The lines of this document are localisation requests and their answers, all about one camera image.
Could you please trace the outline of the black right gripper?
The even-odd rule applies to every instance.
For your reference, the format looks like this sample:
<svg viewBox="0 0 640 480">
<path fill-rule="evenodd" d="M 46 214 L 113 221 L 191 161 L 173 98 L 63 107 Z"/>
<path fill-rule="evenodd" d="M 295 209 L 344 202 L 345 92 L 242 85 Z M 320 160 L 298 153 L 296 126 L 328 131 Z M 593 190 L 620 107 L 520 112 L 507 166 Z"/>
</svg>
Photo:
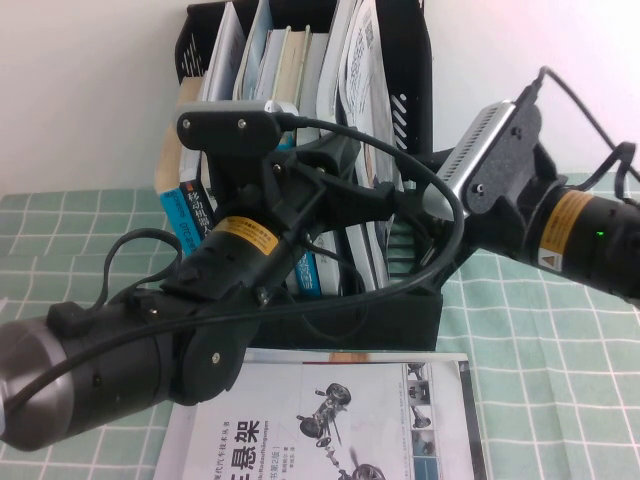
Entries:
<svg viewBox="0 0 640 480">
<path fill-rule="evenodd" d="M 422 163 L 437 173 L 452 152 L 425 154 Z M 529 258 L 544 203 L 565 183 L 542 145 L 495 148 L 467 188 L 467 243 Z"/>
</svg>

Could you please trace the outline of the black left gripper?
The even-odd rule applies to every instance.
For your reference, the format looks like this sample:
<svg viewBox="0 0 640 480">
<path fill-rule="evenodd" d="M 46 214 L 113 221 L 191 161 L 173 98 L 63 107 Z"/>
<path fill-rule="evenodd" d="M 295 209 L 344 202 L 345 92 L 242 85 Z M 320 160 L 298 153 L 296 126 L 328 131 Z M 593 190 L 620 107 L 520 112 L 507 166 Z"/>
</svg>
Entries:
<svg viewBox="0 0 640 480">
<path fill-rule="evenodd" d="M 217 207 L 212 229 L 228 217 L 245 217 L 278 236 L 310 235 L 375 221 L 398 210 L 400 192 L 390 182 L 374 188 L 328 174 L 351 174 L 358 140 L 330 133 L 291 149 L 231 155 L 207 149 Z"/>
</svg>

